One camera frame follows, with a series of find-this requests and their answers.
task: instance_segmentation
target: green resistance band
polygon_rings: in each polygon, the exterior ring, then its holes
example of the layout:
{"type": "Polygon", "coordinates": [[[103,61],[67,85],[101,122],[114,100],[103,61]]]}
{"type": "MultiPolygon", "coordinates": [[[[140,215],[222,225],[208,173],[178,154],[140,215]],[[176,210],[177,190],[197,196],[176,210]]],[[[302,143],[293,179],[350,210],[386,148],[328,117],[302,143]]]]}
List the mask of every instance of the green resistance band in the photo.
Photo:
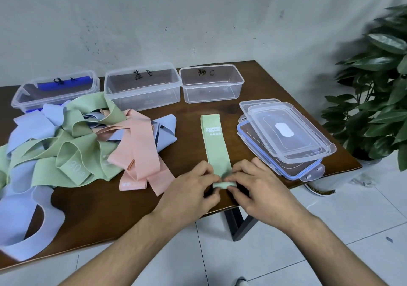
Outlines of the green resistance band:
{"type": "MultiPolygon", "coordinates": [[[[213,172],[224,179],[231,173],[231,164],[221,128],[219,114],[201,116],[201,129],[205,142],[206,157],[213,167],[213,172]]],[[[234,182],[214,183],[213,187],[226,189],[236,186],[234,182]]]]}

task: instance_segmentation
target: right hand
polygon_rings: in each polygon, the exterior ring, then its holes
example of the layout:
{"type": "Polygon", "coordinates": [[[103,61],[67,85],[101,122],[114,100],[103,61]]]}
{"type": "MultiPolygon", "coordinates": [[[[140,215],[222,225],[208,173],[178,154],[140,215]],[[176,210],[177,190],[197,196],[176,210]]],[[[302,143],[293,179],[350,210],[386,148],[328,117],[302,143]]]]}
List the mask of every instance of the right hand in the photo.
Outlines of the right hand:
{"type": "Polygon", "coordinates": [[[225,181],[237,182],[249,190],[247,197],[234,186],[227,188],[247,214],[286,234],[313,216],[257,157],[251,162],[237,162],[225,181]]]}

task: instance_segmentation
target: table top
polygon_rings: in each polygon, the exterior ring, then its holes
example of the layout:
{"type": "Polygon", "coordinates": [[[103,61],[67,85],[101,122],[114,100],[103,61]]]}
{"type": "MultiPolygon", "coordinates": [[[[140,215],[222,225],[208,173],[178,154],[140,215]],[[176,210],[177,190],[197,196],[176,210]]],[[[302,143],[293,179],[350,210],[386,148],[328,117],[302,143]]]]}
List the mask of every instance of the table top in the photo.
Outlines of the table top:
{"type": "MultiPolygon", "coordinates": [[[[231,64],[237,67],[245,80],[238,99],[188,104],[181,96],[179,103],[140,111],[151,119],[167,114],[176,116],[178,140],[160,152],[160,156],[175,177],[190,171],[201,160],[206,160],[200,125],[203,114],[220,114],[223,137],[232,165],[242,159],[253,158],[253,153],[237,135],[236,126],[242,115],[239,102],[263,98],[278,98],[293,104],[337,146],[337,151],[333,155],[323,159],[325,176],[361,168],[361,165],[256,61],[231,64]]],[[[10,106],[17,88],[18,86],[0,88],[0,110],[3,113],[0,144],[7,143],[10,133],[15,128],[13,118],[22,115],[19,109],[10,106]]],[[[155,195],[150,186],[145,190],[119,191],[121,175],[122,173],[110,182],[98,180],[79,188],[55,188],[52,204],[65,213],[65,222],[53,242],[26,262],[117,239],[144,215],[150,213],[160,197],[155,195]]],[[[284,177],[280,179],[288,188],[303,184],[301,181],[288,181],[284,177]]],[[[222,190],[220,203],[212,208],[208,215],[236,206],[237,203],[229,192],[222,190]]],[[[42,211],[38,209],[27,237],[35,233],[41,223],[42,211]]],[[[16,264],[19,263],[0,252],[0,269],[16,264]]]]}

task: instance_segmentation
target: left hand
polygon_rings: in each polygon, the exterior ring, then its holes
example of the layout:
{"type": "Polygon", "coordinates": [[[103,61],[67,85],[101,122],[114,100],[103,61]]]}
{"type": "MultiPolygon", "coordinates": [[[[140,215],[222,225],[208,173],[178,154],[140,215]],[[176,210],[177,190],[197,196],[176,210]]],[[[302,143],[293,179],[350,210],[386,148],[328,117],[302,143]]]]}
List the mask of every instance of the left hand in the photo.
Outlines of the left hand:
{"type": "Polygon", "coordinates": [[[180,231],[221,201],[220,188],[215,188],[212,195],[204,198],[205,189],[215,182],[221,182],[221,177],[213,174],[213,167],[208,162],[201,161],[170,184],[152,214],[175,231],[180,231]]]}

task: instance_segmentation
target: empty plastic container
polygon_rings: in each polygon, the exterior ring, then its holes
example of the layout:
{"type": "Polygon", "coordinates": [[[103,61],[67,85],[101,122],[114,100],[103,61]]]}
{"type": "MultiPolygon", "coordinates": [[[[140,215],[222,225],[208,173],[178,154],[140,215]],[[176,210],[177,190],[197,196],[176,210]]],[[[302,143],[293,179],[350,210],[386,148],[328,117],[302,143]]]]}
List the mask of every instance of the empty plastic container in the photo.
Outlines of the empty plastic container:
{"type": "Polygon", "coordinates": [[[184,67],[180,69],[180,76],[187,103],[236,99],[245,82],[231,64],[184,67]]]}
{"type": "Polygon", "coordinates": [[[258,104],[242,110],[267,151],[284,163],[315,161],[336,151],[335,145],[290,103],[258,104]]]}
{"type": "Polygon", "coordinates": [[[41,110],[45,103],[61,105],[81,95],[100,91],[100,80],[92,70],[58,77],[36,78],[21,85],[11,106],[24,113],[41,110]]]}
{"type": "Polygon", "coordinates": [[[322,159],[304,163],[287,164],[272,156],[267,151],[267,148],[249,121],[238,124],[237,130],[238,135],[248,148],[278,175],[282,175],[292,181],[300,179],[301,181],[308,182],[321,178],[325,173],[325,167],[321,164],[322,159]]]}
{"type": "Polygon", "coordinates": [[[172,63],[111,70],[105,96],[121,110],[161,107],[181,100],[181,79],[172,63]]]}

